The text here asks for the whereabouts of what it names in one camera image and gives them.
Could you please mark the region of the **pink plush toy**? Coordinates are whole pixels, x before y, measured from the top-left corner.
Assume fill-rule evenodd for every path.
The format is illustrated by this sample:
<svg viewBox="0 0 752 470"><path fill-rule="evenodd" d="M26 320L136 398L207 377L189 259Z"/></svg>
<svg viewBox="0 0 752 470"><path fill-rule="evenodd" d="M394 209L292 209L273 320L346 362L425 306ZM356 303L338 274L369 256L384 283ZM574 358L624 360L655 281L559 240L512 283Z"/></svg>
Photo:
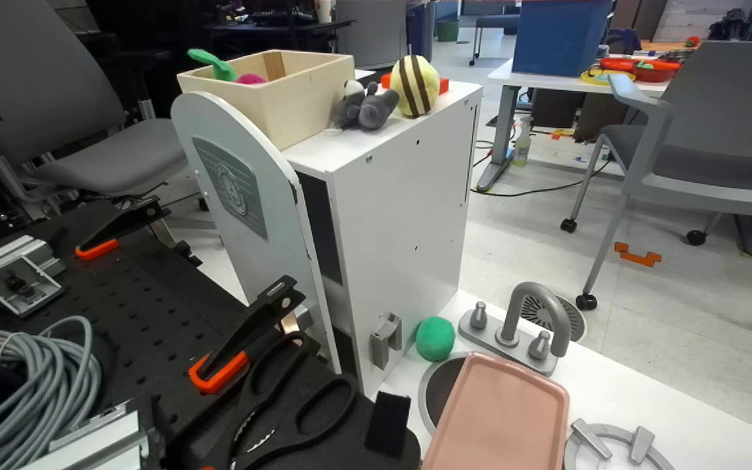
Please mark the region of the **pink plush toy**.
<svg viewBox="0 0 752 470"><path fill-rule="evenodd" d="M260 73L241 73L236 80L237 82L267 82L267 77Z"/></svg>

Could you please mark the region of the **white toy kitchen cabinet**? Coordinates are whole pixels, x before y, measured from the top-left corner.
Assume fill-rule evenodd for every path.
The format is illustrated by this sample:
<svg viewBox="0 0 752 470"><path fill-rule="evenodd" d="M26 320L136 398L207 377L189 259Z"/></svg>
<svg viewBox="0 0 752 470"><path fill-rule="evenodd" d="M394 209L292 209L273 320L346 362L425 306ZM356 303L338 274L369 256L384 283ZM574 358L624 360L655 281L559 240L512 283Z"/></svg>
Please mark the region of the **white toy kitchen cabinet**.
<svg viewBox="0 0 752 470"><path fill-rule="evenodd" d="M245 295L292 276L300 329L376 391L420 317L445 310L465 247L482 89L452 82L423 118L327 127L279 149L211 92L172 103L209 214Z"/></svg>

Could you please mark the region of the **grey raccoon plush toy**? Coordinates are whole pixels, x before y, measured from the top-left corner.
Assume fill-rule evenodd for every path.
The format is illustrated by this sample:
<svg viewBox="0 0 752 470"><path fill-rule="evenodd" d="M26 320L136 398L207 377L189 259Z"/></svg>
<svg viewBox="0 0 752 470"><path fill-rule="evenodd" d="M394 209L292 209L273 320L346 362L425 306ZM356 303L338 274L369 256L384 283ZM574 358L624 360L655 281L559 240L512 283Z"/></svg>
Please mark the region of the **grey raccoon plush toy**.
<svg viewBox="0 0 752 470"><path fill-rule="evenodd" d="M363 127L380 131L394 111L401 94L376 82L363 86L360 80L348 80L346 94L335 107L338 127Z"/></svg>

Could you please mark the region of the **yellow striped plush toy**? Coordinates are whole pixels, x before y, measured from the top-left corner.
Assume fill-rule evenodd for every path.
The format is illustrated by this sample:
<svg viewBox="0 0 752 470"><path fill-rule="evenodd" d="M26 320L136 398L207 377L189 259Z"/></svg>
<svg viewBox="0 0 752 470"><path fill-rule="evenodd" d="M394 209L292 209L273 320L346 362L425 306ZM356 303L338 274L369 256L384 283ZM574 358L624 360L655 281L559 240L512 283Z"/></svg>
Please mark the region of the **yellow striped plush toy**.
<svg viewBox="0 0 752 470"><path fill-rule="evenodd" d="M405 118L423 118L440 98L440 71L423 55L405 55L393 67L393 92Z"/></svg>

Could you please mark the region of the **grey toy faucet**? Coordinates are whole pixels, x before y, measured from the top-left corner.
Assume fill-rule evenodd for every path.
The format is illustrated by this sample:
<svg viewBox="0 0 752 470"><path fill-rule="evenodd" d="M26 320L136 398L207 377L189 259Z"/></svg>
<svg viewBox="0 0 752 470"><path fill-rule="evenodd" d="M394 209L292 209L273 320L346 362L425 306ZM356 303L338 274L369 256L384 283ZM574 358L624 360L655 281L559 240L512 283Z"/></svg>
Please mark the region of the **grey toy faucet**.
<svg viewBox="0 0 752 470"><path fill-rule="evenodd" d="M512 289L501 317L475 303L457 320L457 332L488 351L551 375L574 340L574 307L538 281Z"/></svg>

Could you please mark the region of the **pink toy sink basin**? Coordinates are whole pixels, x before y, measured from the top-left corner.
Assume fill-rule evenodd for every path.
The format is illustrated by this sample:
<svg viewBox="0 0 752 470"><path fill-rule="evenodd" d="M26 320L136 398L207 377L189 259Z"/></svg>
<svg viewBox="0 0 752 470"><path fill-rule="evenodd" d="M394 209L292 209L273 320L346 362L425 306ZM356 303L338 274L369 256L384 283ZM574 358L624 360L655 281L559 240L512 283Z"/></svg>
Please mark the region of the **pink toy sink basin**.
<svg viewBox="0 0 752 470"><path fill-rule="evenodd" d="M420 470L561 470L570 393L512 360L465 358Z"/></svg>

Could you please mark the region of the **green plush toy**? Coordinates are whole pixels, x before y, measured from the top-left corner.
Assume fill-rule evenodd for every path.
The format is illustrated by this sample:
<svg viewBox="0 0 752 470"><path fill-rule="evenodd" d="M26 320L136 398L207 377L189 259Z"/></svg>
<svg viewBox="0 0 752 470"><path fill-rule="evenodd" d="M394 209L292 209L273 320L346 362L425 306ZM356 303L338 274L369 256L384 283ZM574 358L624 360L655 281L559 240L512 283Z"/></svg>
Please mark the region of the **green plush toy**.
<svg viewBox="0 0 752 470"><path fill-rule="evenodd" d="M219 80L236 80L237 77L236 67L209 50L192 46L185 55L202 64L209 64L214 71L214 77L219 77Z"/></svg>

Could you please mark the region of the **black orange clamp front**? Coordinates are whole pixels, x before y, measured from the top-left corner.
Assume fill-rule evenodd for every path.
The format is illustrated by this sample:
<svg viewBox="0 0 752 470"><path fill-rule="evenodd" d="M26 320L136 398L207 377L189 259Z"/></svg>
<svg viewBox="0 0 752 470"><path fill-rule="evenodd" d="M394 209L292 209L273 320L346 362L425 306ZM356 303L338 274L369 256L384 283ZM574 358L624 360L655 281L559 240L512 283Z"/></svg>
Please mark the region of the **black orange clamp front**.
<svg viewBox="0 0 752 470"><path fill-rule="evenodd" d="M189 366L189 377L202 393L219 393L233 384L260 355L261 340L279 332L279 324L292 313L307 295L291 274L273 281L245 310L231 336L211 351Z"/></svg>

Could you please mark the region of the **black orange clamp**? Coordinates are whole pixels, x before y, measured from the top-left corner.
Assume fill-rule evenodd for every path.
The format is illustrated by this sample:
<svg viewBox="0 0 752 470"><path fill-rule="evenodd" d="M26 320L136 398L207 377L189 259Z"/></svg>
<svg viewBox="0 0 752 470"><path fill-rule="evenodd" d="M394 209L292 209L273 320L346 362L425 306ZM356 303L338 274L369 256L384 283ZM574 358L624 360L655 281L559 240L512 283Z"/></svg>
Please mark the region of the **black orange clamp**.
<svg viewBox="0 0 752 470"><path fill-rule="evenodd" d="M189 377L202 393L219 393L233 384L260 355L261 340L279 332L279 324L292 313L307 295L291 274L273 281L245 310L231 336L211 351L189 366Z"/></svg>
<svg viewBox="0 0 752 470"><path fill-rule="evenodd" d="M172 247L175 240L166 225L168 209L153 199L139 205L129 205L120 214L109 217L96 231L77 246L78 261L96 261L112 252L120 240L130 231L149 230L163 246Z"/></svg>

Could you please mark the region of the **wooden box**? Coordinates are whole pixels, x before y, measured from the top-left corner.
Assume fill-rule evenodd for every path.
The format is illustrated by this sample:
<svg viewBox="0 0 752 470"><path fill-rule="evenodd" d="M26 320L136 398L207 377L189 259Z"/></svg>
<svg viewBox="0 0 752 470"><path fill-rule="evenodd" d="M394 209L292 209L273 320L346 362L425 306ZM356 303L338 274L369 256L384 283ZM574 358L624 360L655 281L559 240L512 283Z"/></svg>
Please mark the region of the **wooden box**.
<svg viewBox="0 0 752 470"><path fill-rule="evenodd" d="M264 50L228 59L241 73L267 82L219 80L209 64L177 73L184 92L209 92L237 107L279 149L295 146L331 125L356 59L338 51Z"/></svg>

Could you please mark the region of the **black scissors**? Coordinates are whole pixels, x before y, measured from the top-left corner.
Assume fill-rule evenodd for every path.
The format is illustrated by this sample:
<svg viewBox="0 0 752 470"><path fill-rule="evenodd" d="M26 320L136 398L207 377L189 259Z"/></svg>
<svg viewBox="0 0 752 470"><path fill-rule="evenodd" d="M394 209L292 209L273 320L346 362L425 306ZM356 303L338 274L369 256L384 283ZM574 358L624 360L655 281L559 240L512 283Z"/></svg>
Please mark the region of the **black scissors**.
<svg viewBox="0 0 752 470"><path fill-rule="evenodd" d="M283 397L295 371L309 358L291 336L273 340L256 358L243 385L243 415L226 439L228 470L260 470L261 465L320 443L342 426L359 398L351 375L331 375L304 397Z"/></svg>

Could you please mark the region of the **black orange clamp rear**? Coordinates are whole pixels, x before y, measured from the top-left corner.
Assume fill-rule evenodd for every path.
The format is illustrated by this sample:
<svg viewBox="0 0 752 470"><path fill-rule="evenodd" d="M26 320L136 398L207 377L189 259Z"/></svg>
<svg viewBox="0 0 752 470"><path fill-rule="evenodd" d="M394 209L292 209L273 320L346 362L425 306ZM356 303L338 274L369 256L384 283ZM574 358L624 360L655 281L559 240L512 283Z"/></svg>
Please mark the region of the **black orange clamp rear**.
<svg viewBox="0 0 752 470"><path fill-rule="evenodd" d="M129 205L120 214L109 217L96 231L77 246L78 261L96 261L112 252L120 240L130 231L149 230L163 246L172 247L175 240L166 225L168 209L153 199L139 205Z"/></svg>

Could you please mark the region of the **white desk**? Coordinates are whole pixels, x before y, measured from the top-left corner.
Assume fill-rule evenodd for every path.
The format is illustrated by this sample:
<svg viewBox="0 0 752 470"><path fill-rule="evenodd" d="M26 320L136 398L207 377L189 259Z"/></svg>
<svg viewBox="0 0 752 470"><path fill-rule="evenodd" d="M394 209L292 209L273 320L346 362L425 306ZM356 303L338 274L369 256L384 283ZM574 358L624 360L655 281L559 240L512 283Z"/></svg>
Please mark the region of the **white desk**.
<svg viewBox="0 0 752 470"><path fill-rule="evenodd" d="M493 137L488 161L475 180L482 192L488 192L500 176L509 170L518 154L518 137L529 140L531 131L514 127L514 114L534 114L538 101L547 107L573 107L585 95L608 95L611 89L604 80L582 80L574 76L547 76L547 73L514 73L509 63L500 64L488 73L493 82L501 86L496 120L493 120Z"/></svg>

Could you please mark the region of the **grey chair left background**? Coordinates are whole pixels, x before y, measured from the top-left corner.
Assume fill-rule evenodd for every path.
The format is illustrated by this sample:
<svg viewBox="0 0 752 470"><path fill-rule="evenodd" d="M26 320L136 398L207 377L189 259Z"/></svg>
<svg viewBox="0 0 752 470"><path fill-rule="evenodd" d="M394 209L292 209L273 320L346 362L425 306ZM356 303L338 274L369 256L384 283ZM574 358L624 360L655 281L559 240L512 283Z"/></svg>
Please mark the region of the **grey chair left background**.
<svg viewBox="0 0 752 470"><path fill-rule="evenodd" d="M48 0L0 0L0 180L15 199L139 195L184 166L172 122L126 122L107 73Z"/></svg>

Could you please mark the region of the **grey office chair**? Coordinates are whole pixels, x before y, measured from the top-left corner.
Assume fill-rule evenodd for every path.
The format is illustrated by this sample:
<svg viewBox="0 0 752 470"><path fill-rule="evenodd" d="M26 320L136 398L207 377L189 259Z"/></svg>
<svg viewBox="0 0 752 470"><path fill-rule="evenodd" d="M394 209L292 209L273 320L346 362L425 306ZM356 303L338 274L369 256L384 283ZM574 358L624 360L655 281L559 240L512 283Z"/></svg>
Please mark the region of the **grey office chair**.
<svg viewBox="0 0 752 470"><path fill-rule="evenodd" d="M620 221L633 201L706 212L709 226L720 214L752 217L752 41L703 41L662 95L646 94L626 73L608 73L616 101L646 114L642 125L607 125L585 176L608 150L624 170L620 205L599 246L591 274L574 297L594 310L600 265L615 247ZM561 221L577 230L587 180Z"/></svg>

